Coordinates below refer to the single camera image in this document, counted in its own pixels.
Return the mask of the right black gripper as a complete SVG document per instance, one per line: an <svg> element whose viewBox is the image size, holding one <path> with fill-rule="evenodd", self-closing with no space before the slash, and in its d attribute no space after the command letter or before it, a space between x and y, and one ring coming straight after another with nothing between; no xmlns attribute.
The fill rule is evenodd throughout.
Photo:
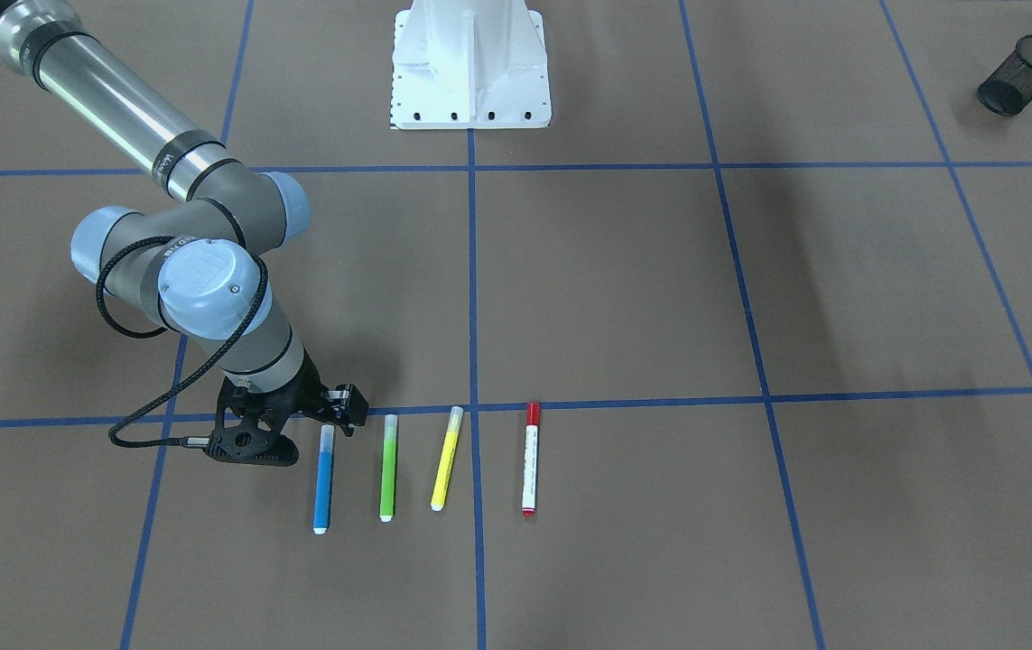
<svg viewBox="0 0 1032 650"><path fill-rule="evenodd" d="M287 384L267 394L250 394L245 423L263 431L281 431L296 414L334 425L346 437L367 422L367 399L355 384L328 388L310 357L302 358L297 373Z"/></svg>

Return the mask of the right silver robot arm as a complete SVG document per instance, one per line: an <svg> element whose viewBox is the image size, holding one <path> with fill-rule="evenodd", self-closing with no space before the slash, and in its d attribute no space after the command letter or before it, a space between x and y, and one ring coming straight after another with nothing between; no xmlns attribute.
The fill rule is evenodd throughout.
<svg viewBox="0 0 1032 650"><path fill-rule="evenodd" d="M122 431L218 367L209 435L178 447L243 460L282 447L301 414L351 435L367 400L325 386L276 300L263 254L307 230L311 206L287 173L256 173L87 32L66 1L0 1L0 65L64 102L174 200L155 215L107 207L71 236L71 262L94 284L100 317L131 339L176 332L209 358L164 395L115 424Z"/></svg>

